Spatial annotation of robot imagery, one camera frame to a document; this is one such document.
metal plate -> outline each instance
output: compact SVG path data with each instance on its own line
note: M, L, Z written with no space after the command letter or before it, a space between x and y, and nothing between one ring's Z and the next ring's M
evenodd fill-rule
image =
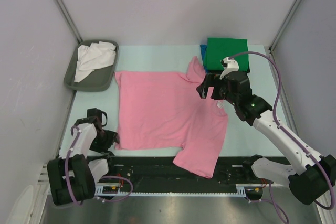
M305 206L284 188L274 188L290 223L321 224L315 205ZM117 203L87 200L82 207L58 209L48 196L41 224L281 224L268 203L249 204L240 197L129 197Z

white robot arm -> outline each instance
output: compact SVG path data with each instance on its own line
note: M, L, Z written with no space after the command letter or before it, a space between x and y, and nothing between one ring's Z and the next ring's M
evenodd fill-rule
M263 98L252 94L247 73L239 71L239 65L234 59L244 54L260 55L268 59L277 69L275 63L263 54L242 52L222 60L222 65L225 68L222 74L207 73L203 83L196 90L204 99L207 96L208 88L214 87L211 98L226 100L232 104L237 116L272 141L290 163L290 165L283 165L256 155L252 157L252 162L250 162L256 177L289 187L294 196L306 205L311 204L330 190L332 204L325 209L332 208L334 204L332 186L336 181L336 159L331 155L323 157L295 135L277 117L275 109L280 96L281 78L279 78L280 84L274 111Z

gray tray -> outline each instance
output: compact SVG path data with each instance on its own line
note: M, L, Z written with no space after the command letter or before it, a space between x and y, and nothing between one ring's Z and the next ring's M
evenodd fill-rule
M114 64L106 67L101 68L93 71L89 76L87 76L84 80L81 82L74 82L75 80L75 73L76 73L76 64L77 64L77 49L81 45L90 46L91 43L98 43L100 41L103 42L110 42L113 43L116 46L116 53L115 53L115 59ZM78 90L78 91L87 91L87 92L98 92L98 91L104 91L106 90L112 81L114 70L117 65L117 59L118 59L118 50L119 45L112 41L112 40L106 40L106 39L91 39L91 40L85 40L82 43L78 44L76 47L70 64L68 66L67 72L64 77L64 84L70 89Z

purple cable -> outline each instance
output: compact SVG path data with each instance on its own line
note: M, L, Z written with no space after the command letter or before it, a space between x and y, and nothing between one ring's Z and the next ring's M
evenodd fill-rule
M122 201L124 199L126 199L127 197L130 196L130 194L133 192L133 184L132 184L132 181L130 181L128 178L124 178L124 177L120 177L120 176L103 176L101 177L101 179L105 179L105 178L117 178L117 179L122 179L122 180L125 180L126 182L128 182L131 186L131 190L128 194L126 194L124 197L121 197L119 199L104 199L104 198L100 198L100 197L97 197L97 199L101 199L103 202L118 202L118 201Z
M323 169L323 167L320 165L320 163L316 160L316 158L311 155L309 153L309 151L290 133L288 132L283 126L280 126L280 123L278 121L278 118L277 118L277 105L278 105L278 102L279 102L279 98L280 98L280 94L281 94L281 87L282 87L282 79L281 79L281 74L280 74L280 70L278 69L277 65L275 64L275 62L270 59L269 57L267 57L266 55L264 54L261 54L259 52L253 52L253 51L246 51L246 52L240 52L236 55L233 55L231 56L229 59L234 59L238 56L241 56L241 55L247 55L247 54L252 54L252 55L259 55L259 56L262 56L264 57L265 59L267 59L275 68L276 72L277 72L277 75L278 75L278 80L279 80L279 86L278 86L278 93L277 93L277 97L275 99L275 102L274 102L274 108L273 108L273 118L274 118L274 121L276 122L276 124L279 126L279 128L285 132L285 134L287 136L289 136L303 151L304 153L307 154L307 156L309 156L313 162L317 165L317 167L321 170L324 178L326 179L327 181L327 184L328 184L328 188L329 188L329 192L330 192L330 198L331 198L331 202L330 202L330 206L329 207L326 207L324 205L322 205L321 203L319 203L317 200L315 200L314 202L322 207L323 209L325 210L331 210L334 208L335 206L335 195L334 195L334 192L333 192L333 189L332 189L332 185L330 183L330 179L327 175L327 173L325 172L325 170Z
M70 149L67 153L67 157L65 159L65 180L67 182L67 187L68 187L68 190L69 190L69 194L70 194L70 197L73 201L73 203L75 203L77 206L81 206L83 205L83 201L81 201L80 203L77 202L76 198L75 198L75 195L74 195L74 192L72 191L72 187L71 187L71 182L70 182L70 176L69 176L69 158L70 158L70 154L72 152L72 148L75 146L75 144L77 143L78 141L78 138L80 136L80 129L78 126L72 126L71 127L71 135L74 135L74 129L77 130L77 135L72 143L72 145L70 146ZM131 185L131 190L128 194L126 194L124 197L120 198L120 199L116 199L116 200L107 200L107 199L103 199L103 201L107 201L107 202L117 202L117 201L121 201L123 199L126 199L128 196L130 196L130 194L133 192L133 184L132 182L127 179L127 178L124 178L124 177L119 177L119 176L103 176L102 179L104 178L117 178L117 179L123 179L125 180L126 182L128 182L130 185Z
M272 189L271 189L271 182L268 184L268 188L269 188L269 194L271 196L271 200L269 199L261 199L261 200L250 200L248 197L246 197L248 199L248 202L249 203L259 203L259 202L267 202L267 203L270 203L274 206L275 208L275 211L277 212L280 220L284 223L284 224L289 224L289 218L287 216L287 214L285 213L285 211L277 204L275 203L274 201L274 198L273 198L273 192L272 192Z
M70 197L71 197L73 203L75 203L77 206L81 206L81 205L83 205L83 201L81 201L80 203L77 202L77 200L75 198L75 195L74 195L74 192L72 191L71 182L70 182L70 176L69 176L69 158L70 158L70 154L72 152L72 148L77 143L79 135L80 135L80 129L79 129L78 126L72 126L71 127L71 135L74 135L74 129L77 130L77 135L75 137L75 140L71 144L70 149L68 150L68 153L67 153L67 157L65 159L65 180L67 182L68 191L69 191L69 194L70 194Z

